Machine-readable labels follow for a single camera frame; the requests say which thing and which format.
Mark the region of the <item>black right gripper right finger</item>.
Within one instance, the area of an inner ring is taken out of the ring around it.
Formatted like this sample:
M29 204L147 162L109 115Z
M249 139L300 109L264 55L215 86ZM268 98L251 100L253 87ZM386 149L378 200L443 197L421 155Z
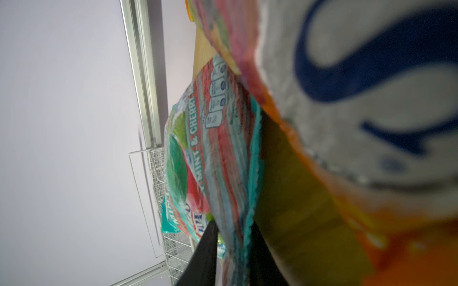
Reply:
M249 281L251 286L288 286L279 271L261 231L256 223L251 227L252 244L249 258Z

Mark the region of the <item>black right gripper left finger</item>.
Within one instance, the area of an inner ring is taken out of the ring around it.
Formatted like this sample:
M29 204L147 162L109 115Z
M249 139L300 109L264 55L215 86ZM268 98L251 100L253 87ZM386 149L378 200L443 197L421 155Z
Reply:
M176 286L214 286L217 272L218 227L210 221Z

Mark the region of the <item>teal snack bag shelf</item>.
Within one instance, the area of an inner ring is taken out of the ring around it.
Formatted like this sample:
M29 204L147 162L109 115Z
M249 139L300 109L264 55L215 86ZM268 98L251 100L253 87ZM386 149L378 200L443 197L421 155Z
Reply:
M261 126L260 105L220 56L202 67L165 125L166 185L178 228L200 240L215 221L225 245L226 286L249 285L264 171Z

